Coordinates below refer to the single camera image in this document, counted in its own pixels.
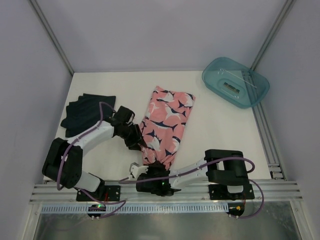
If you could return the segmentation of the pink patterned shorts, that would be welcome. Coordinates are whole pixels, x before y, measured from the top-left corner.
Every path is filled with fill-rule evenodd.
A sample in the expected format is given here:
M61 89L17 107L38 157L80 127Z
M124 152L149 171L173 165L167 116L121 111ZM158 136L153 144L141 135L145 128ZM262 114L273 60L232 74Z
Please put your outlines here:
M142 148L144 165L159 162L168 170L182 143L187 121L196 97L187 92L156 86L139 127L146 143Z

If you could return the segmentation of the navy blue shorts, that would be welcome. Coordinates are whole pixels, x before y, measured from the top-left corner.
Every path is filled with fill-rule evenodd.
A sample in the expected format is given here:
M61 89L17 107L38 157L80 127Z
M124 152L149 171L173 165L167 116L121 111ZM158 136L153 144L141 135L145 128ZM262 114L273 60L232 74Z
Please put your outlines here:
M112 116L116 103L116 96L104 96L84 93L77 101L72 101L66 106L66 117L60 126L65 128L65 137L74 137L92 126L101 119Z

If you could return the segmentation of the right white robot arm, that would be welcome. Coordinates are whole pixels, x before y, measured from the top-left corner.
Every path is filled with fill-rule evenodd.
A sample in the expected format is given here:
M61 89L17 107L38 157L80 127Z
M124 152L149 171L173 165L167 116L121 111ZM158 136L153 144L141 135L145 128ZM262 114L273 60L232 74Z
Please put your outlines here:
M166 169L159 161L147 164L146 172L137 178L136 191L169 197L193 183L207 181L213 183L208 188L211 200L255 198L241 151L208 149L204 154L195 164L178 170Z

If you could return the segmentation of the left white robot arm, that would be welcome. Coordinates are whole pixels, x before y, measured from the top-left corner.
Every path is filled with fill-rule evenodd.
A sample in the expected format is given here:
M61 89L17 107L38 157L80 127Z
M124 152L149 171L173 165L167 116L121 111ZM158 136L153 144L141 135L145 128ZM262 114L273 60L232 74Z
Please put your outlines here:
M55 181L57 189L79 189L101 193L103 179L83 170L84 156L99 144L117 136L129 150L140 151L147 147L138 124L133 123L135 113L121 106L111 116L103 114L104 102L99 103L100 119L84 132L68 138L54 139L42 167L42 174Z

